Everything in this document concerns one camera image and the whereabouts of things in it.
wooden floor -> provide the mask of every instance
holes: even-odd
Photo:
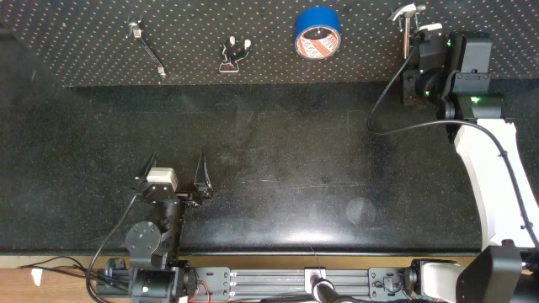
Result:
[[[0,301],[1,302],[92,302],[84,287],[84,279],[62,274],[44,272],[40,286],[36,286],[30,269],[15,269],[20,265],[44,261],[50,256],[0,257]],[[102,257],[97,268],[102,268],[109,257]],[[85,266],[90,257],[76,257]],[[318,256],[320,265],[331,269],[368,269],[371,267],[406,267],[413,258],[407,257],[338,257]],[[473,257],[446,258],[456,260],[467,266]],[[314,256],[211,256],[189,257],[193,266],[226,266],[229,268],[304,268],[316,267]],[[71,265],[69,260],[56,260],[47,267]],[[110,302],[129,302],[130,300],[108,300]]]

blue tape roll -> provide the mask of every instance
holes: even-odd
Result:
[[[317,32],[327,35],[319,39]],[[339,16],[331,8],[309,8],[297,17],[295,37],[294,46],[300,56],[307,59],[327,58],[340,46]]]

black tabletop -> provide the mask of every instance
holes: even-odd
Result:
[[[187,211],[182,253],[480,249],[470,181],[445,129],[367,132],[385,83],[69,90],[24,69],[23,55],[1,64],[2,253],[93,253],[152,152],[180,187],[192,184],[206,154],[215,198]],[[537,192],[539,81],[491,88],[514,103],[520,157]],[[403,108],[393,90],[375,123],[411,125],[434,112]],[[137,204],[107,253],[126,253],[126,230],[151,211]]]

blue tape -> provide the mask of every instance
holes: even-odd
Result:
[[[329,29],[337,37],[337,45],[334,48],[330,48],[330,54],[306,54],[305,51],[300,49],[298,45],[300,38],[310,29]],[[331,9],[325,7],[309,8],[305,12],[301,13],[296,20],[296,32],[295,32],[295,48],[300,56],[308,59],[323,59],[331,56],[340,46],[340,22],[339,16]]]

pegboard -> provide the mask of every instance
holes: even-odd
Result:
[[[0,22],[12,28],[65,86],[386,81],[402,63],[402,34],[387,20],[393,0],[0,0]],[[494,78],[539,77],[537,0],[424,2],[420,24],[492,35]],[[326,6],[340,18],[342,45],[331,57],[297,55],[297,16]],[[127,19],[141,15],[161,58],[164,81],[148,55],[126,39]],[[221,43],[249,38],[253,51],[238,74],[218,72]]]

